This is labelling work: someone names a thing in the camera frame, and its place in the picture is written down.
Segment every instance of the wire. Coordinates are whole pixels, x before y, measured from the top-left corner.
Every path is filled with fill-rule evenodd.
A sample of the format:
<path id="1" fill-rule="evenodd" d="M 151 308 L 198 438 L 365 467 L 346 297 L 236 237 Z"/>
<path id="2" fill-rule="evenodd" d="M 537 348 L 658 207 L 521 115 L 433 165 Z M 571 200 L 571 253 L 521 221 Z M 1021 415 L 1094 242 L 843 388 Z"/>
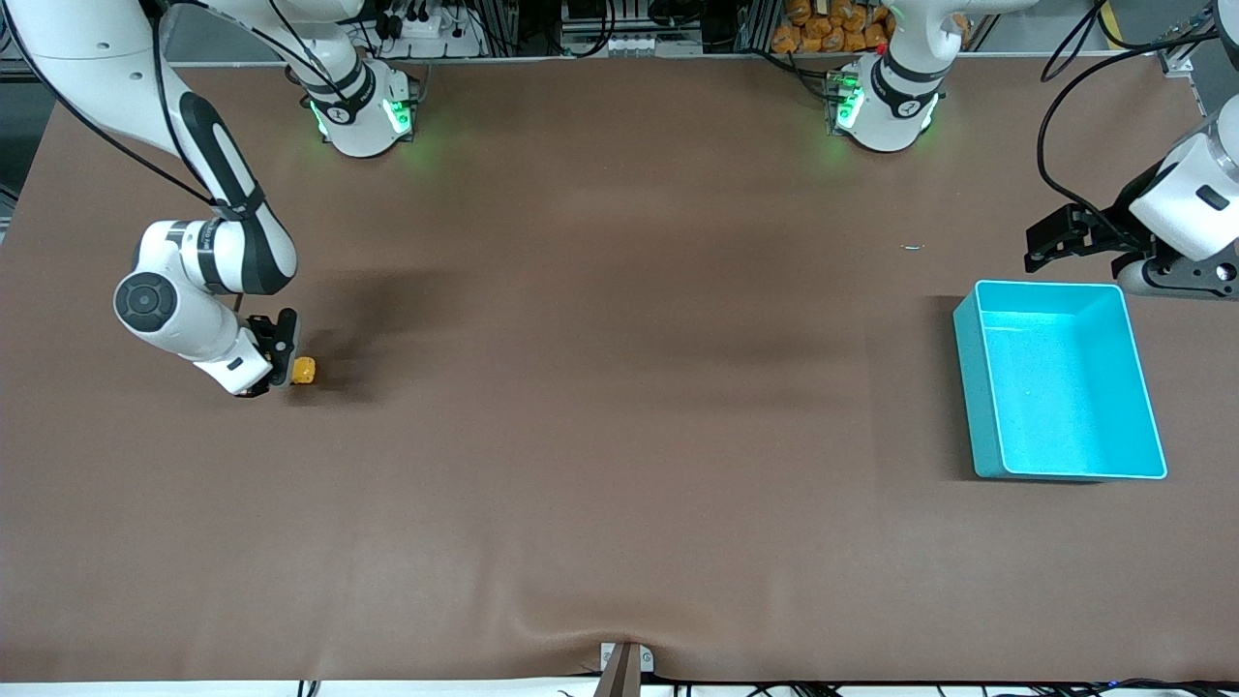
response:
<path id="1" fill-rule="evenodd" d="M 1088 68 L 1084 69 L 1084 72 L 1075 76 L 1069 83 L 1067 83 L 1067 87 L 1064 87 L 1063 90 L 1059 92 L 1057 97 L 1054 97 L 1054 100 L 1051 102 L 1049 104 L 1049 109 L 1046 110 L 1044 118 L 1042 118 L 1041 120 L 1041 129 L 1037 131 L 1037 172 L 1041 175 L 1041 180 L 1044 181 L 1047 186 L 1049 186 L 1058 193 L 1083 206 L 1089 213 L 1093 213 L 1099 222 L 1101 222 L 1105 227 L 1110 228 L 1110 230 L 1114 232 L 1116 235 L 1119 235 L 1120 238 L 1126 238 L 1127 235 L 1124 234 L 1121 230 L 1119 230 L 1119 228 L 1115 227 L 1114 223 L 1111 223 L 1110 219 L 1105 217 L 1105 213 L 1103 213 L 1097 206 L 1094 206 L 1092 202 L 1089 202 L 1079 193 L 1075 193 L 1070 188 L 1067 188 L 1062 183 L 1058 183 L 1058 181 L 1049 175 L 1049 171 L 1046 168 L 1046 131 L 1049 130 L 1049 121 L 1053 120 L 1054 114 L 1058 111 L 1058 108 L 1063 104 L 1063 100 L 1067 99 L 1067 95 L 1070 94 L 1073 89 L 1079 87 L 1080 83 L 1083 83 L 1085 79 L 1088 79 L 1098 71 L 1108 68 L 1115 63 L 1126 61 L 1129 58 L 1135 58 L 1136 56 L 1144 56 L 1150 51 L 1165 51 L 1166 48 L 1175 48 L 1176 46 L 1196 45 L 1217 37 L 1218 32 L 1211 31 L 1199 36 L 1186 36 L 1181 38 L 1173 38 L 1170 41 L 1157 41 L 1154 43 L 1147 43 L 1142 48 L 1124 51 L 1123 53 L 1119 53 L 1116 56 L 1110 56 L 1104 61 L 1089 66 Z"/>
<path id="2" fill-rule="evenodd" d="M 1072 31 L 1067 35 L 1067 37 L 1063 38 L 1063 42 L 1058 45 L 1058 48 L 1056 48 L 1054 52 L 1049 56 L 1049 61 L 1047 61 L 1046 66 L 1041 69 L 1041 82 L 1049 82 L 1056 77 L 1061 76 L 1063 71 L 1066 71 L 1068 66 L 1070 66 L 1072 62 L 1075 61 L 1080 51 L 1084 48 L 1084 42 L 1088 40 L 1088 36 L 1093 32 L 1094 27 L 1100 27 L 1101 33 L 1105 35 L 1105 38 L 1120 48 L 1126 48 L 1129 51 L 1139 50 L 1142 52 L 1152 51 L 1152 48 L 1150 48 L 1151 43 L 1131 43 L 1124 41 L 1113 28 L 1110 28 L 1110 25 L 1105 24 L 1105 16 L 1103 15 L 1101 10 L 1109 1 L 1110 0 L 1093 0 L 1093 6 L 1089 7 L 1087 12 L 1084 12 L 1084 16 L 1080 17 L 1080 21 L 1077 22 L 1075 27 L 1072 28 Z M 1070 56 L 1068 56 L 1057 68 L 1054 68 L 1053 67 L 1054 61 L 1058 61 L 1062 57 L 1063 51 L 1067 50 L 1067 45 L 1070 43 L 1072 40 L 1077 37 L 1077 35 L 1079 37 L 1075 40 L 1075 47 L 1072 50 Z"/>
<path id="3" fill-rule="evenodd" d="M 361 19 L 357 20 L 357 26 L 362 27 L 362 36 L 366 37 L 366 50 L 369 52 L 372 58 L 377 58 L 378 51 L 374 48 L 374 42 L 370 41 L 370 30 L 366 28 L 366 22 Z"/>
<path id="4" fill-rule="evenodd" d="M 61 92 L 58 89 L 56 89 L 56 87 L 51 83 L 51 80 L 47 79 L 47 76 L 45 76 L 43 72 L 41 69 L 38 69 L 38 66 L 35 64 L 35 61 L 32 61 L 30 58 L 30 53 L 26 51 L 26 43 L 22 42 L 21 35 L 17 32 L 17 27 L 12 24 L 12 16 L 9 14 L 9 9 L 4 6 L 4 2 L 0 2 L 0 10 L 2 10 L 2 16 L 4 16 L 4 20 L 5 20 L 5 26 L 9 30 L 9 36 L 11 36 L 14 43 L 17 45 L 17 51 L 26 59 L 26 63 L 30 66 L 31 72 L 35 73 L 35 77 L 37 77 L 40 80 L 42 80 L 42 83 L 47 87 L 47 90 L 52 93 L 52 97 L 55 97 L 57 102 L 59 102 L 61 104 L 63 104 L 64 109 L 68 110 L 68 113 L 73 114 L 74 118 L 77 118 L 79 121 L 82 121 L 82 125 L 84 125 L 88 129 L 90 129 L 90 132 L 98 135 L 105 142 L 108 142 L 109 145 L 112 145 L 116 150 L 120 150 L 121 152 L 124 152 L 125 155 L 128 155 L 130 158 L 133 158 L 139 165 L 141 165 L 141 166 L 146 167 L 147 170 L 157 173 L 160 177 L 162 177 L 164 180 L 166 180 L 169 183 L 172 183 L 173 186 L 181 188 L 182 191 L 185 191 L 190 196 L 193 196 L 195 198 L 197 198 L 198 201 L 202 201 L 203 203 L 206 203 L 208 206 L 211 206 L 211 204 L 214 203 L 214 201 L 212 201 L 207 196 L 203 196 L 198 191 L 195 191 L 193 187 L 191 187 L 190 184 L 185 183 L 183 181 L 176 178 L 175 176 L 172 176 L 171 173 L 169 173 L 166 170 L 164 170 L 159 165 L 151 162 L 146 157 L 142 157 L 138 152 L 134 152 L 133 150 L 130 150 L 129 147 L 126 147 L 123 142 L 120 142 L 119 140 L 116 140 L 115 137 L 113 137 L 108 131 L 103 130 L 102 128 L 99 128 L 99 125 L 97 125 L 94 121 L 92 121 L 90 119 L 88 119 L 85 116 L 85 114 L 83 114 L 77 106 L 74 106 L 68 99 L 66 99 L 64 95 L 61 94 Z"/>
<path id="5" fill-rule="evenodd" d="M 167 126 L 167 135 L 172 140 L 172 147 L 176 149 L 177 156 L 185 162 L 185 168 L 190 170 L 190 173 L 193 175 L 193 178 L 198 181 L 202 188 L 211 191 L 211 187 L 207 186 L 207 180 L 202 178 L 198 170 L 190 163 L 190 157 L 185 154 L 181 139 L 176 135 L 176 128 L 172 125 L 172 111 L 167 108 L 167 88 L 164 85 L 164 50 L 160 46 L 160 20 L 151 22 L 151 53 L 154 53 L 155 59 L 155 92 L 159 93 L 159 106 L 164 113 L 164 125 Z"/>
<path id="6" fill-rule="evenodd" d="M 766 58 L 766 61 L 768 63 L 771 63 L 772 66 L 777 67 L 778 69 L 781 69 L 783 72 L 799 73 L 799 74 L 803 74 L 805 77 L 817 77 L 817 78 L 821 78 L 821 79 L 826 78 L 826 73 L 824 73 L 824 72 L 808 71 L 808 69 L 803 69 L 803 68 L 797 68 L 795 66 L 789 66 L 789 64 L 784 63 L 783 61 L 779 61 L 778 57 L 774 56 L 773 53 L 769 53 L 768 51 L 762 51 L 761 48 L 745 48 L 745 50 L 740 51 L 740 53 L 752 53 L 755 56 L 761 56 L 762 58 Z"/>
<path id="7" fill-rule="evenodd" d="M 839 100 L 838 97 L 833 97 L 830 94 L 826 94 L 825 92 L 823 92 L 823 90 L 818 89 L 817 87 L 814 87 L 813 83 L 809 82 L 809 78 L 805 77 L 804 72 L 802 72 L 800 68 L 795 67 L 795 58 L 793 58 L 790 53 L 787 54 L 787 59 L 788 59 L 788 62 L 792 63 L 792 69 L 795 71 L 795 77 L 800 78 L 800 84 L 804 85 L 804 88 L 807 90 L 809 90 L 809 94 L 813 94 L 818 99 L 821 99 L 823 102 L 826 102 L 826 103 L 838 102 Z"/>
<path id="8" fill-rule="evenodd" d="M 498 43 L 499 46 L 503 46 L 504 56 L 512 56 L 510 51 L 512 48 L 517 50 L 520 48 L 519 42 L 513 43 L 512 41 L 507 41 L 506 38 L 502 38 L 498 35 L 496 35 L 494 31 L 491 28 L 491 26 L 487 24 L 487 21 L 482 17 L 481 10 L 476 15 L 473 12 L 470 12 L 470 24 L 481 26 L 482 32 L 486 33 L 486 36 L 489 37 L 491 41 Z"/>
<path id="9" fill-rule="evenodd" d="M 1063 74 L 1063 71 L 1066 71 L 1075 61 L 1075 57 L 1080 54 L 1080 50 L 1084 48 L 1084 41 L 1088 40 L 1088 35 L 1093 32 L 1093 27 L 1097 25 L 1097 20 L 1101 15 L 1101 5 L 1104 5 L 1104 2 L 1094 2 L 1094 5 L 1084 12 L 1084 16 L 1080 17 L 1080 21 L 1075 22 L 1072 31 L 1063 37 L 1062 43 L 1058 45 L 1058 48 L 1054 48 L 1054 52 L 1049 54 L 1049 59 L 1046 61 L 1044 67 L 1041 68 L 1041 82 L 1049 82 Z M 1072 50 L 1072 54 L 1059 63 L 1057 68 L 1054 68 L 1054 61 L 1063 54 L 1063 51 L 1067 50 L 1067 45 L 1070 43 L 1077 35 L 1079 35 L 1079 38 L 1075 41 L 1075 48 Z"/>
<path id="10" fill-rule="evenodd" d="M 310 47 L 306 46 L 305 41 L 302 41 L 301 35 L 297 33 L 297 30 L 292 28 L 292 24 L 289 22 L 289 19 L 284 16 L 282 11 L 280 11 L 280 6 L 275 4 L 275 0 L 266 0 L 266 4 L 271 6 L 271 11 L 275 12 L 275 16 L 280 17 L 280 22 L 284 24 L 284 28 L 289 30 L 289 33 L 292 35 L 292 38 L 297 40 L 297 43 L 301 46 L 301 50 L 305 51 L 306 58 L 310 58 L 310 61 L 313 62 L 313 64 L 318 66 L 320 71 L 327 73 L 328 72 L 327 66 L 322 64 L 322 61 L 320 61 L 318 57 L 315 56 L 312 51 L 310 51 Z M 335 83 L 330 84 L 332 89 L 339 92 L 339 88 L 336 87 Z"/>
<path id="11" fill-rule="evenodd" d="M 577 56 L 577 54 L 572 53 L 571 51 L 569 51 L 567 48 L 564 48 L 564 46 L 560 45 L 559 41 L 555 41 L 555 37 L 554 37 L 555 21 L 551 17 L 550 12 L 546 11 L 550 6 L 559 7 L 559 0 L 550 0 L 549 2 L 544 4 L 544 6 L 543 6 L 543 12 L 544 12 L 544 16 L 543 16 L 543 36 L 546 38 L 546 50 L 548 51 L 554 50 L 555 53 L 558 53 L 560 56 L 570 56 L 570 57 L 574 57 L 574 58 L 589 58 L 590 56 L 593 56 L 598 51 L 602 51 L 603 48 L 606 48 L 607 45 L 611 43 L 611 40 L 616 35 L 616 15 L 617 15 L 617 12 L 616 12 L 616 2 L 615 2 L 615 0 L 607 0 L 607 10 L 608 10 L 608 12 L 611 15 L 611 27 L 607 28 L 607 16 L 606 16 L 606 14 L 603 14 L 602 19 L 600 20 L 600 24 L 598 24 L 600 30 L 602 30 L 602 33 L 598 35 L 598 40 L 593 43 L 593 46 L 590 47 L 589 51 L 586 51 L 585 53 L 581 53 L 581 54 Z"/>
<path id="12" fill-rule="evenodd" d="M 216 11 L 209 5 L 207 5 L 206 2 L 202 2 L 202 0 L 171 0 L 171 4 L 172 5 L 192 5 L 195 7 L 201 7 L 201 9 L 206 10 L 206 11 L 208 11 L 211 14 L 216 14 Z M 339 88 L 336 85 L 335 82 L 331 80 L 331 78 L 328 78 L 326 74 L 323 74 L 322 71 L 320 71 L 317 67 L 313 66 L 313 63 L 311 63 L 311 62 L 306 61 L 305 58 L 297 56 L 296 51 L 292 51 L 291 48 L 289 48 L 284 43 L 276 41 L 275 37 L 273 37 L 271 35 L 266 33 L 265 31 L 263 31 L 260 28 L 252 27 L 252 26 L 245 26 L 245 25 L 238 25 L 238 26 L 240 26 L 245 31 L 253 33 L 254 36 L 261 38 L 263 41 L 266 41 L 268 43 L 271 43 L 271 45 L 279 47 L 280 51 L 284 51 L 285 53 L 287 53 L 287 56 L 290 58 L 292 58 L 297 63 L 301 63 L 302 66 L 305 66 L 305 68 L 309 69 L 311 73 L 313 73 L 313 76 L 317 77 L 320 80 L 322 80 L 323 84 L 326 84 L 327 87 L 331 87 L 331 89 L 336 93 L 336 95 L 339 97 L 341 102 L 348 102 L 348 97 L 344 97 L 344 93 L 339 90 Z"/>

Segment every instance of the table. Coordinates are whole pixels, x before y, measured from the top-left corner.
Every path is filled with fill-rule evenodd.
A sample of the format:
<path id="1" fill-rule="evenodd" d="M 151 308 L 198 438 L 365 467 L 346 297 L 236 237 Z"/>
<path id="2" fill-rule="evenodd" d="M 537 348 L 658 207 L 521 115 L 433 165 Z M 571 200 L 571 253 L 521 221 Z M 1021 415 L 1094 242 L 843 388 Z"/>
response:
<path id="1" fill-rule="evenodd" d="M 256 401 L 115 319 L 145 225 L 204 210 L 58 111 L 0 254 L 0 677 L 517 677 L 631 639 L 693 680 L 1239 678 L 1233 305 L 1130 301 L 1165 483 L 970 472 L 950 312 L 1062 203 L 1038 71 L 960 61 L 881 156 L 758 61 L 441 67 L 361 161 L 278 71 L 190 72 L 299 243 L 244 310 L 302 311 L 321 384 Z M 1105 201 L 1197 119 L 1120 64 L 1051 166 Z"/>

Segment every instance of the yellow object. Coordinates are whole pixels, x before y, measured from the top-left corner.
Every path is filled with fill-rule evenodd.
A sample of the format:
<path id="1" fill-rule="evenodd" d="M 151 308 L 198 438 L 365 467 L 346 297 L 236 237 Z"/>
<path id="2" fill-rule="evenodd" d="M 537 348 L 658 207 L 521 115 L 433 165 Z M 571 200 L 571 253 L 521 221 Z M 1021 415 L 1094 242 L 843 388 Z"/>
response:
<path id="1" fill-rule="evenodd" d="M 973 22 L 968 21 L 968 17 L 965 17 L 963 12 L 955 12 L 950 17 L 955 20 L 955 26 L 959 27 L 960 32 L 963 32 L 964 36 L 960 40 L 960 43 L 966 48 L 968 43 L 973 41 Z"/>
<path id="2" fill-rule="evenodd" d="M 865 10 L 864 5 L 852 6 L 851 15 L 844 20 L 844 31 L 860 33 L 865 31 L 865 22 L 869 20 L 869 12 Z"/>
<path id="3" fill-rule="evenodd" d="M 854 14 L 856 14 L 856 6 L 851 4 L 851 0 L 833 0 L 830 2 L 830 16 L 840 22 L 850 20 Z"/>
<path id="4" fill-rule="evenodd" d="M 809 0 L 787 0 L 783 9 L 787 19 L 795 26 L 804 26 L 804 22 L 813 19 L 813 5 Z"/>
<path id="5" fill-rule="evenodd" d="M 318 364 L 310 357 L 297 357 L 297 360 L 292 361 L 292 385 L 310 385 L 313 383 L 317 368 Z"/>
<path id="6" fill-rule="evenodd" d="M 1114 31 L 1114 37 L 1118 38 L 1119 41 L 1123 41 L 1123 32 L 1119 31 L 1119 20 L 1114 17 L 1114 7 L 1110 6 L 1109 0 L 1106 0 L 1106 2 L 1101 5 L 1101 19 L 1105 21 L 1105 25 Z M 1110 41 L 1110 37 L 1106 37 L 1105 42 L 1110 45 L 1111 51 L 1118 51 L 1119 48 L 1121 48 L 1121 46 Z"/>
<path id="7" fill-rule="evenodd" d="M 869 25 L 865 28 L 865 47 L 877 48 L 882 43 L 886 43 L 886 32 L 882 31 L 882 25 Z"/>
<path id="8" fill-rule="evenodd" d="M 830 26 L 830 20 L 828 17 L 813 17 L 804 28 L 800 30 L 800 41 L 805 38 L 825 38 L 830 36 L 830 31 L 834 27 Z"/>
<path id="9" fill-rule="evenodd" d="M 826 52 L 835 52 L 844 50 L 844 30 L 833 28 L 830 33 L 821 38 L 821 50 Z"/>
<path id="10" fill-rule="evenodd" d="M 800 46 L 800 27 L 779 25 L 774 30 L 774 38 L 771 40 L 771 51 L 774 53 L 793 53 Z"/>
<path id="11" fill-rule="evenodd" d="M 859 31 L 844 33 L 844 53 L 855 53 L 865 50 L 865 36 Z"/>

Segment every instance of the white robotic arm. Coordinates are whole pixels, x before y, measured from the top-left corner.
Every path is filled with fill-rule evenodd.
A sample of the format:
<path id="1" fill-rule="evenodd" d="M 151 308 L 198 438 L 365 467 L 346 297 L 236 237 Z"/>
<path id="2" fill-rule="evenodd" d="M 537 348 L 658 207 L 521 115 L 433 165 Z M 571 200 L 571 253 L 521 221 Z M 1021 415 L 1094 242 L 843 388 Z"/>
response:
<path id="1" fill-rule="evenodd" d="M 286 12 L 278 12 L 276 2 Z M 382 152 L 401 135 L 401 125 L 408 131 L 408 124 L 389 118 L 404 73 L 362 61 L 333 24 L 326 30 L 294 24 L 347 19 L 361 0 L 193 4 L 274 41 L 328 115 L 323 125 L 344 154 Z M 282 288 L 296 272 L 292 240 L 219 114 L 166 67 L 157 22 L 152 28 L 139 0 L 6 0 L 4 9 L 31 67 L 81 118 L 178 155 L 209 191 L 212 219 L 157 222 L 142 234 L 133 270 L 115 291 L 116 316 L 134 334 L 192 361 L 233 395 L 286 385 L 296 312 L 285 310 L 274 323 L 242 318 L 217 296 Z M 300 50 L 302 41 L 305 56 L 285 46 Z M 403 84 L 406 90 L 408 78 Z"/>
<path id="2" fill-rule="evenodd" d="M 1239 0 L 1217 0 L 1215 26 L 1239 67 Z M 1028 228 L 1025 269 L 1118 251 L 1111 270 L 1139 295 L 1239 298 L 1239 95 L 1181 139 L 1101 210 L 1078 202 Z"/>
<path id="3" fill-rule="evenodd" d="M 882 0 L 896 16 L 896 31 L 882 54 L 856 63 L 860 94 L 836 105 L 839 130 L 880 152 L 912 145 L 938 103 L 942 84 L 959 54 L 961 30 L 955 12 L 1011 12 L 1037 0 Z"/>

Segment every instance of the green led light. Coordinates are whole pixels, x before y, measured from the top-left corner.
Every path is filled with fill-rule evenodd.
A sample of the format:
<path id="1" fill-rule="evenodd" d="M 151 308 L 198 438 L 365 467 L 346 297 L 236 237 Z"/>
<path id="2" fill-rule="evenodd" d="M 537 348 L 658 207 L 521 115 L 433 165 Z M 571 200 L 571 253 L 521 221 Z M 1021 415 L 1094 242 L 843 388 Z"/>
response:
<path id="1" fill-rule="evenodd" d="M 860 87 L 852 89 L 852 93 L 844 99 L 843 104 L 839 105 L 839 119 L 835 124 L 839 128 L 851 128 L 856 124 L 856 114 L 860 113 L 861 105 L 865 104 L 865 90 Z"/>
<path id="2" fill-rule="evenodd" d="M 313 111 L 313 118 L 318 121 L 318 132 L 327 137 L 327 124 L 322 123 L 322 114 L 318 113 L 318 106 L 313 102 L 310 103 L 310 110 Z"/>
<path id="3" fill-rule="evenodd" d="M 938 95 L 934 94 L 933 99 L 929 100 L 929 105 L 926 106 L 926 120 L 921 121 L 921 130 L 929 128 L 933 123 L 933 108 L 938 105 Z"/>
<path id="4" fill-rule="evenodd" d="M 383 100 L 383 110 L 388 114 L 388 120 L 392 121 L 392 128 L 396 132 L 405 132 L 409 130 L 409 106 L 405 106 L 401 102 L 390 102 L 388 99 Z"/>

